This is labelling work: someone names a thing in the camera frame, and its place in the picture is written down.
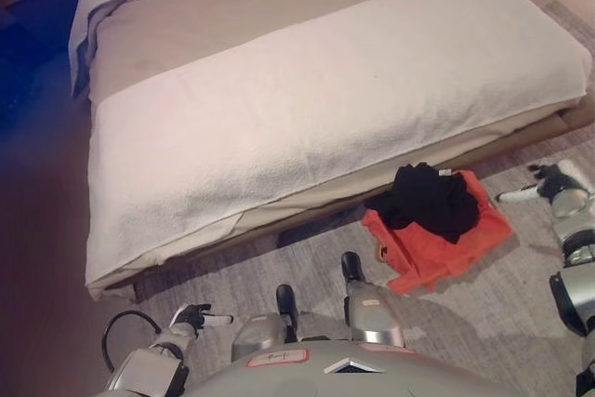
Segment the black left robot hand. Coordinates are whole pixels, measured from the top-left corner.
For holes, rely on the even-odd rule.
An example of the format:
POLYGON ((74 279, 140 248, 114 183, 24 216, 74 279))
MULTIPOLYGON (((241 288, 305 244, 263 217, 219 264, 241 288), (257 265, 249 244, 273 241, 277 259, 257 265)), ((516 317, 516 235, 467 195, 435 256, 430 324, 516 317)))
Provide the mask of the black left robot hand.
POLYGON ((232 315, 213 314, 210 304, 184 304, 174 314, 169 330, 178 336, 198 337, 205 328, 230 325, 232 315))

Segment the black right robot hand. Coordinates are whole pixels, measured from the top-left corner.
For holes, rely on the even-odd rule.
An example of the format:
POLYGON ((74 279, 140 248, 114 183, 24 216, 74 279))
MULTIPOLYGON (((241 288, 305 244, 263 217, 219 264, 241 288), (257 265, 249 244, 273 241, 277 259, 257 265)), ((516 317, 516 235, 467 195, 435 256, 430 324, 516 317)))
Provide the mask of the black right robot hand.
POLYGON ((586 197, 594 193, 594 187, 587 176, 568 159, 552 165, 529 165, 528 169, 534 175, 535 184, 501 192, 495 196, 495 200, 512 204, 545 198, 552 204, 555 197, 563 191, 579 191, 586 197))

